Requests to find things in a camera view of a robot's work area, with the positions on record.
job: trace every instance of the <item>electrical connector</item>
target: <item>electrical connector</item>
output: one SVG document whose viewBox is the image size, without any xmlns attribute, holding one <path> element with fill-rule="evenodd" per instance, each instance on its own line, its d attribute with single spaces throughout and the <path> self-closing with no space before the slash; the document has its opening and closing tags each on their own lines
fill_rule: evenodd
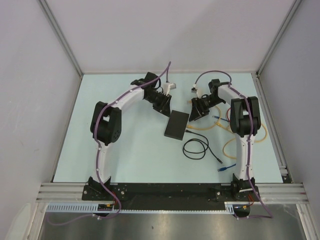
<svg viewBox="0 0 320 240">
<path fill-rule="evenodd" d="M 229 168 L 232 168 L 232 167 L 234 167 L 236 164 L 233 164 L 233 165 L 231 165 L 231 166 L 224 166 L 224 167 L 221 167 L 221 168 L 219 168 L 218 169 L 218 172 L 223 172 L 223 171 L 225 171 L 225 170 L 227 170 L 227 169 L 229 169 Z"/>
<path fill-rule="evenodd" d="M 196 94 L 199 99 L 202 97 L 202 90 L 201 88 L 198 88 L 196 84 L 193 84 L 193 87 L 191 88 L 191 92 L 193 94 Z"/>
<path fill-rule="evenodd" d="M 219 158 L 217 158 L 217 161 L 218 161 L 220 164 L 224 164 Z"/>
</svg>

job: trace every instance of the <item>black mounting plate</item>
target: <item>black mounting plate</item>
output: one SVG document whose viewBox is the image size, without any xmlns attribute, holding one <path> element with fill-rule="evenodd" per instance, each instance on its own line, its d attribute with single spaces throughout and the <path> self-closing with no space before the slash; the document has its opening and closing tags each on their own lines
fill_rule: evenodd
<svg viewBox="0 0 320 240">
<path fill-rule="evenodd" d="M 249 201 L 252 191 L 232 196 L 230 184 L 224 183 L 110 183 L 107 188 L 114 192 L 123 210 L 148 211 L 214 211 L 225 210 L 225 202 Z M 85 185 L 84 201 L 113 201 L 106 191 Z"/>
</svg>

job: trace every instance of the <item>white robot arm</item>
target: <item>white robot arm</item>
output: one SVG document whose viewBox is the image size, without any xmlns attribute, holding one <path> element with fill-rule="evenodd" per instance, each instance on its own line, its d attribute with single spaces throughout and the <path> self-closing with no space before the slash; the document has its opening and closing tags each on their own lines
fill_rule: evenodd
<svg viewBox="0 0 320 240">
<path fill-rule="evenodd" d="M 163 92 L 158 92 L 156 84 L 146 85 L 153 80 L 158 78 L 154 73 L 148 72 L 145 78 L 139 80 L 134 80 L 131 83 L 130 91 L 128 94 L 120 98 L 119 101 L 116 101 L 115 104 L 108 107 L 104 113 L 103 117 L 100 119 L 98 128 L 97 128 L 97 140 L 99 141 L 100 154 L 98 155 L 97 169 L 94 170 L 91 179 L 95 182 L 99 182 L 97 171 L 99 172 L 99 177 L 103 183 L 111 179 L 111 170 L 110 170 L 110 155 L 113 148 L 114 142 L 118 140 L 121 135 L 121 122 L 122 114 L 126 112 L 132 105 L 140 100 L 147 100 L 152 103 L 153 109 L 157 112 L 169 117 L 170 116 L 170 101 L 171 95 L 169 91 L 176 88 L 174 83 L 166 82 L 162 85 L 164 89 Z M 90 126 L 90 130 L 94 133 L 95 126 L 97 123 L 98 115 L 102 109 L 107 105 L 104 102 L 98 102 L 95 106 L 93 118 Z"/>
<path fill-rule="evenodd" d="M 253 121 L 253 132 L 248 142 L 248 137 L 251 134 L 251 120 L 249 111 L 244 99 L 245 96 L 238 94 L 238 91 L 229 86 L 229 82 L 220 82 L 219 79 L 213 79 L 209 83 L 210 95 L 204 98 L 193 98 L 192 111 L 189 121 L 197 120 L 209 114 L 209 108 L 214 107 L 219 103 L 227 103 L 231 107 L 230 112 L 230 127 L 235 133 L 236 139 L 236 167 L 232 178 L 235 192 L 241 193 L 252 191 L 252 187 L 248 181 L 250 177 L 251 183 L 255 184 L 254 172 L 252 169 L 252 153 L 255 135 L 261 127 L 261 118 L 259 110 L 258 98 L 247 97 L 250 107 L 251 118 Z"/>
</svg>

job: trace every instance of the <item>gray partition wall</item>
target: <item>gray partition wall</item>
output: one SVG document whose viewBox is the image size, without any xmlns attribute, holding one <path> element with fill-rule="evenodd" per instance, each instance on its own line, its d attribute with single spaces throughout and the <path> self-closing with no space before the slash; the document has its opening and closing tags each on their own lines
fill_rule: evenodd
<svg viewBox="0 0 320 240">
<path fill-rule="evenodd" d="M 255 71 L 294 0 L 47 0 L 82 71 Z"/>
<path fill-rule="evenodd" d="M 37 1 L 0 1 L 0 239 L 50 180 L 79 84 Z"/>
<path fill-rule="evenodd" d="M 320 1 L 302 1 L 260 76 L 294 182 L 320 223 Z"/>
</svg>

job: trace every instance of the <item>black cable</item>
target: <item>black cable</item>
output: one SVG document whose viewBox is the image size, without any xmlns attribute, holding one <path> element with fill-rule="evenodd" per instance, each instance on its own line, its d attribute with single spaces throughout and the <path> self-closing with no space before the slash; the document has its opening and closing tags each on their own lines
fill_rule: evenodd
<svg viewBox="0 0 320 240">
<path fill-rule="evenodd" d="M 160 79 L 160 78 L 159 78 L 159 80 L 158 80 L 158 83 L 159 83 L 159 86 L 158 86 L 156 89 L 158 89 L 158 88 L 161 87 L 161 79 Z"/>
<path fill-rule="evenodd" d="M 158 89 L 161 89 L 161 93 L 164 93 L 164 89 L 162 88 L 162 86 L 158 86 L 155 90 L 157 91 Z"/>
<path fill-rule="evenodd" d="M 186 141 L 186 142 L 184 143 L 184 145 L 183 145 L 183 147 L 182 147 L 182 152 L 183 152 L 183 154 L 184 154 L 188 159 L 201 160 L 201 159 L 203 159 L 203 158 L 206 156 L 206 152 L 207 152 L 207 150 L 209 149 L 209 151 L 210 151 L 211 154 L 217 159 L 217 161 L 218 161 L 219 163 L 223 164 L 223 162 L 214 154 L 214 152 L 213 152 L 213 151 L 211 150 L 211 148 L 209 147 L 209 140 L 208 140 L 208 138 L 206 138 L 205 136 L 203 136 L 203 135 L 201 135 L 201 134 L 199 134 L 199 133 L 195 133 L 195 132 L 193 132 L 193 131 L 185 130 L 185 132 L 186 132 L 186 133 L 189 133 L 189 134 L 195 134 L 195 135 L 201 136 L 201 137 L 205 138 L 205 140 L 206 140 L 206 142 L 204 142 L 204 141 L 202 141 L 202 140 L 199 139 L 199 138 L 191 138 L 191 139 L 189 139 L 188 141 Z M 203 147 L 203 150 L 202 150 L 202 151 L 188 151 L 188 150 L 186 150 L 186 145 L 187 145 L 188 143 L 191 143 L 191 142 L 198 142 L 198 143 L 200 143 L 200 144 L 202 145 L 202 147 Z M 202 155 L 201 157 L 195 158 L 195 157 L 190 157 L 190 156 L 188 156 L 186 153 L 189 153 L 189 154 L 202 154 L 202 153 L 203 153 L 203 155 Z"/>
</svg>

